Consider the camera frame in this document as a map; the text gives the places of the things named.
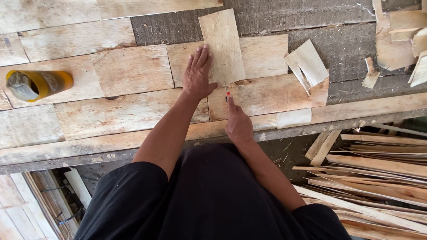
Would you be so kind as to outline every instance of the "hand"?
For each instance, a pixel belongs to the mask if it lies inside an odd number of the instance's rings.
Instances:
[[[225,125],[228,138],[236,145],[255,141],[252,136],[253,130],[251,119],[240,106],[234,105],[233,96],[230,94],[228,96],[228,120]]]
[[[188,66],[184,73],[184,90],[183,93],[200,100],[211,94],[215,88],[221,85],[210,83],[208,73],[211,69],[213,56],[209,53],[209,48],[205,44],[203,49],[197,47],[196,54],[188,57]]]

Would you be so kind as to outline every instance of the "person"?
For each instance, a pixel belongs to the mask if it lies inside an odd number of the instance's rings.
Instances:
[[[198,103],[220,87],[208,83],[212,60],[207,45],[190,55],[178,100],[132,163],[99,180],[74,239],[350,239],[329,207],[306,205],[266,156],[232,94],[225,130],[234,145],[181,151]]]

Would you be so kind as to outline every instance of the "black shirt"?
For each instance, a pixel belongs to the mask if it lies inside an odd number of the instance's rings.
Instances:
[[[184,150],[170,181],[135,162],[102,177],[74,239],[350,239],[327,206],[287,211],[232,144]]]

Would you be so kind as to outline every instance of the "left hand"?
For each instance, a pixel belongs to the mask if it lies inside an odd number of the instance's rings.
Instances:
[[[208,73],[212,60],[212,53],[209,53],[206,44],[203,49],[197,47],[196,54],[188,57],[188,66],[184,73],[183,94],[200,101],[211,94],[215,88],[221,86],[216,82],[209,83]]]

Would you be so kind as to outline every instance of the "yellow container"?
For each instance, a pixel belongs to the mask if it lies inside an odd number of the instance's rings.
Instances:
[[[14,72],[20,72],[26,75],[31,81],[31,89],[38,94],[38,97],[35,99],[24,100],[26,102],[35,102],[42,98],[52,96],[70,89],[74,84],[73,77],[64,71],[11,70],[6,75],[6,81],[8,81],[9,77]]]

